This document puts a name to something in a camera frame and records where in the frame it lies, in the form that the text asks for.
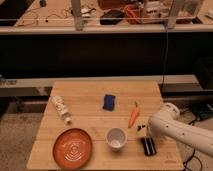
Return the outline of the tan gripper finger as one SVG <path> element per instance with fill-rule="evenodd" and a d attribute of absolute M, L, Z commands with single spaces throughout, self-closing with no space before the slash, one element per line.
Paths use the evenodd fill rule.
<path fill-rule="evenodd" d="M 147 128 L 145 125 L 139 126 L 137 129 L 137 136 L 139 138 L 144 138 L 147 136 Z"/>

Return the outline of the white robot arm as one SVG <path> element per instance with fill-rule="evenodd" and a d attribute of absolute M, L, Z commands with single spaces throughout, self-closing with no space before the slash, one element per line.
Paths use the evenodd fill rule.
<path fill-rule="evenodd" d="M 137 130 L 138 138 L 168 136 L 213 157 L 213 131 L 179 122 L 180 110 L 172 103 L 164 103 Z"/>

